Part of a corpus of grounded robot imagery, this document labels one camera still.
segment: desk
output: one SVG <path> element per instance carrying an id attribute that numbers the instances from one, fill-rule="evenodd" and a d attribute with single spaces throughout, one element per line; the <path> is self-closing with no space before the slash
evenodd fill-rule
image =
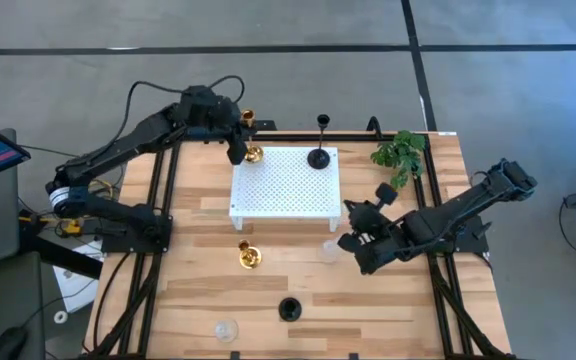
<path id="1" fill-rule="evenodd" d="M 437 133 L 430 133 L 429 138 L 445 201 L 468 188 L 459 141 L 456 136 Z M 339 149 L 341 198 L 374 200 L 377 185 L 387 182 L 390 174 L 370 161 L 376 143 L 324 144 Z M 393 262 L 372 276 L 360 275 L 351 254 L 332 265 L 321 262 L 317 249 L 322 242 L 349 230 L 345 214 L 335 234 L 329 232 L 326 221 L 294 219 L 254 219 L 243 231 L 235 231 L 228 217 L 232 167 L 225 151 L 226 145 L 216 143 L 181 147 L 171 210 L 174 235 L 163 258 L 148 358 L 227 358 L 230 351 L 240 351 L 246 359 L 347 358 L 350 352 L 359 353 L 360 358 L 442 358 L 424 256 Z M 128 164 L 122 203 L 146 201 L 154 158 L 143 155 Z M 165 174 L 161 178 L 163 187 Z M 425 175 L 423 185 L 431 203 Z M 414 209 L 417 201 L 410 181 L 384 213 L 394 219 Z M 258 268 L 246 270 L 239 265 L 241 239 L 261 250 L 263 261 Z M 104 262 L 93 314 L 120 258 L 115 254 Z M 490 269 L 474 255 L 457 254 L 455 260 L 470 315 L 493 344 L 510 351 Z M 133 264 L 131 256 L 109 291 L 100 338 L 125 309 Z M 301 318 L 294 323 L 279 320 L 277 306 L 288 296 L 303 306 Z M 460 351 L 456 319 L 448 312 L 454 348 Z M 214 337 L 214 327 L 227 318 L 237 321 L 239 336 L 224 344 Z M 135 319 L 131 351 L 137 347 L 141 314 Z M 89 347 L 93 320 L 94 316 L 86 336 Z"/>

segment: white perforated board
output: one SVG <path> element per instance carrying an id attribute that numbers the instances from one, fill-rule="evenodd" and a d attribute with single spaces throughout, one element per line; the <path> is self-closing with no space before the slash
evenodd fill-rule
<path id="1" fill-rule="evenodd" d="M 330 164 L 308 165 L 313 147 L 264 147 L 256 164 L 235 166 L 231 217 L 334 218 L 341 216 L 337 148 L 324 147 Z"/>

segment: clear glass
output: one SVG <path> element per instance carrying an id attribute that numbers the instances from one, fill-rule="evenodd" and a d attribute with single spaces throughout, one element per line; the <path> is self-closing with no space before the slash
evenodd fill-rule
<path id="1" fill-rule="evenodd" d="M 221 342 L 232 342 L 239 334 L 239 326 L 232 319 L 220 320 L 215 326 L 215 336 Z"/>
<path id="2" fill-rule="evenodd" d="M 321 261 L 332 264 L 339 259 L 343 250 L 341 250 L 339 245 L 337 245 L 338 240 L 339 238 L 326 240 L 321 244 L 321 247 L 319 248 L 319 258 Z"/>

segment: artificial plant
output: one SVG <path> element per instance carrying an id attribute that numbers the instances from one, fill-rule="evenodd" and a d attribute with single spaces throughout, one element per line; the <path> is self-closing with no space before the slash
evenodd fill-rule
<path id="1" fill-rule="evenodd" d="M 397 133 L 392 142 L 379 143 L 370 159 L 377 165 L 393 169 L 390 185 L 397 190 L 406 185 L 409 174 L 418 177 L 423 173 L 419 151 L 425 147 L 423 135 L 404 130 Z"/>

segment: concrete floor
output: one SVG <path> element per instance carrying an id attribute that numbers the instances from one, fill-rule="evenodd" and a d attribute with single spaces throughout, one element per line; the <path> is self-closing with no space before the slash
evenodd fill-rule
<path id="1" fill-rule="evenodd" d="M 421 45 L 576 44 L 576 2 L 411 2 Z M 396 0 L 145 4 L 0 0 L 0 48 L 408 41 Z M 484 213 L 513 351 L 576 359 L 576 253 L 557 224 L 561 198 L 576 192 L 576 52 L 424 53 L 423 61 L 438 129 L 458 132 L 469 172 L 507 157 L 540 182 L 530 200 Z M 23 144 L 81 153 L 114 134 L 133 81 L 185 87 L 229 73 L 246 80 L 242 105 L 280 129 L 314 129 L 322 112 L 334 129 L 362 129 L 371 115 L 387 130 L 425 129 L 408 52 L 2 56 L 0 128 L 16 128 Z M 236 84 L 219 91 L 234 95 Z M 140 90 L 134 100 L 130 124 L 173 97 Z M 63 161 L 33 153 L 20 166 L 20 195 L 35 209 L 48 207 L 43 184 Z M 576 242 L 576 211 L 564 213 L 564 226 Z M 51 281 L 45 292 L 54 297 Z M 48 349 L 60 358 L 78 353 L 89 311 L 50 325 Z"/>

